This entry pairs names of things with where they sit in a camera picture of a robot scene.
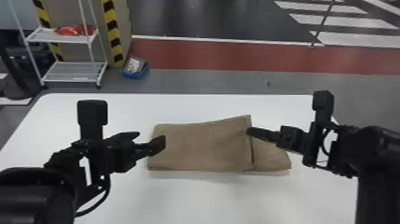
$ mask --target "white floor stripe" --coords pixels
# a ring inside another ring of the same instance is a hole
[[[332,2],[332,0],[318,0],[318,1],[323,1],[323,2]],[[344,2],[343,0],[335,0],[335,2]]]
[[[326,11],[329,5],[322,5],[322,4],[310,4],[310,3],[297,3],[297,2],[282,2],[282,1],[275,1],[280,8],[286,9],[294,9],[294,10],[312,10],[312,11]],[[332,12],[336,13],[361,13],[367,14],[367,12],[354,7],[354,6],[347,6],[347,5],[334,5],[332,7]]]
[[[0,97],[0,105],[28,105],[32,98],[11,100],[8,98]]]
[[[302,24],[320,24],[322,15],[303,15],[291,14],[291,16],[299,23]],[[351,26],[351,27],[364,27],[364,28],[385,28],[385,29],[398,29],[397,27],[383,21],[373,18],[351,18],[351,17],[328,17],[325,25],[332,26]]]
[[[400,15],[400,8],[394,7],[393,5],[389,5],[381,0],[364,0],[365,2],[368,2],[372,5],[375,5],[379,8],[382,8],[386,11],[389,11],[391,13],[394,13],[396,15]]]
[[[321,32],[318,39],[326,45],[400,48],[400,36]]]
[[[238,39],[217,39],[217,38],[181,38],[174,36],[148,36],[148,35],[132,35],[133,39],[147,39],[156,41],[198,41],[198,42],[218,42],[218,43],[257,43],[270,45],[299,45],[308,46],[309,42],[291,42],[291,41],[256,41],[256,40],[238,40]]]

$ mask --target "brown towel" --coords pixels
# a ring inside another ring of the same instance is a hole
[[[276,147],[275,143],[251,138],[253,144],[253,171],[273,172],[290,169],[292,163],[286,151]]]
[[[253,155],[252,139],[246,135],[249,127],[250,115],[205,123],[156,125],[153,136],[165,135],[167,147],[148,159],[148,169],[232,172],[290,168],[286,152],[271,147],[271,143],[253,139],[257,146]],[[275,157],[264,160],[264,156]]]

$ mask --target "cable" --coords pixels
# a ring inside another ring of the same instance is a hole
[[[324,146],[324,141],[325,141],[325,138],[326,138],[326,136],[328,136],[330,131],[331,131],[331,129],[325,129],[325,132],[322,134],[322,141],[321,141],[321,145],[320,145],[320,148],[321,148],[322,152],[327,156],[329,156],[329,152],[326,150],[326,148]]]
[[[110,190],[111,190],[110,176],[107,175],[105,181],[107,183],[107,189],[105,190],[105,193],[104,193],[103,197],[101,197],[98,202],[96,202],[94,205],[92,205],[88,209],[85,209],[83,211],[75,212],[75,217],[81,217],[81,216],[84,216],[84,215],[92,212],[93,210],[95,210],[97,207],[99,207],[107,199],[108,195],[110,194]]]

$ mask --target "shelf rack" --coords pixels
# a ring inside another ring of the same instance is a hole
[[[11,13],[15,19],[15,22],[17,23],[20,34],[24,39],[24,44],[27,48],[27,52],[33,64],[33,68],[35,69],[35,72],[42,87],[46,86],[46,82],[93,82],[96,83],[97,88],[101,87],[101,79],[104,75],[105,69],[108,66],[108,61],[107,61],[107,56],[105,55],[105,50],[101,35],[99,35],[98,24],[93,10],[92,1],[87,0],[95,27],[92,35],[88,35],[89,34],[87,27],[88,24],[86,22],[85,13],[83,11],[82,0],[77,0],[77,1],[79,5],[80,15],[82,18],[82,24],[86,35],[76,35],[76,36],[59,35],[55,33],[53,29],[42,27],[39,18],[37,18],[38,28],[31,34],[29,34],[27,37],[23,32],[23,28],[19,21],[18,15],[14,9],[12,0],[8,0]],[[104,57],[104,61],[101,62],[95,61],[92,49],[92,44],[97,37],[100,40],[100,46]],[[42,76],[35,62],[32,50],[30,49],[29,45],[29,43],[38,43],[38,42],[47,43],[49,48],[51,43],[85,44],[89,49],[90,61],[62,62],[58,61],[58,58],[53,53],[56,62],[54,62],[54,64],[50,67],[50,69],[46,72],[46,74]]]

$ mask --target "black machine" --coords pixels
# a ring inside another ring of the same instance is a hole
[[[356,224],[400,223],[400,134],[376,126],[336,125],[331,121],[333,102],[330,92],[314,92],[315,121],[308,133],[282,126],[280,132],[251,127],[247,134],[303,155],[305,166],[357,177]],[[71,224],[106,199],[111,173],[127,172],[137,160],[165,148],[165,136],[135,144],[132,140],[139,132],[103,140],[102,126],[107,124],[104,101],[80,101],[78,121],[81,140],[53,154],[44,168],[11,168],[0,173],[1,224]],[[331,131],[337,133],[337,140],[327,151],[324,139]],[[326,166],[318,164],[320,151],[328,156]],[[83,157],[89,159],[90,185],[85,168],[79,166]],[[92,207],[77,211],[102,192],[104,196]]]
[[[357,128],[331,121],[334,96],[315,91],[315,120],[308,133],[282,126],[280,132],[251,127],[247,134],[277,147],[303,155],[304,166],[323,169],[347,178],[358,177],[356,224],[400,223],[400,133],[377,126]],[[337,133],[328,152],[324,139]],[[328,156],[318,165],[318,154]]]
[[[79,101],[80,140],[54,153],[43,168],[10,168],[0,173],[1,224],[72,224],[75,217],[97,208],[110,193],[110,174],[126,173],[136,161],[165,148],[165,136],[149,143],[133,142],[139,132],[125,132],[103,139],[107,124],[105,101]],[[91,184],[79,161],[89,160]],[[86,210],[78,209],[104,192]]]

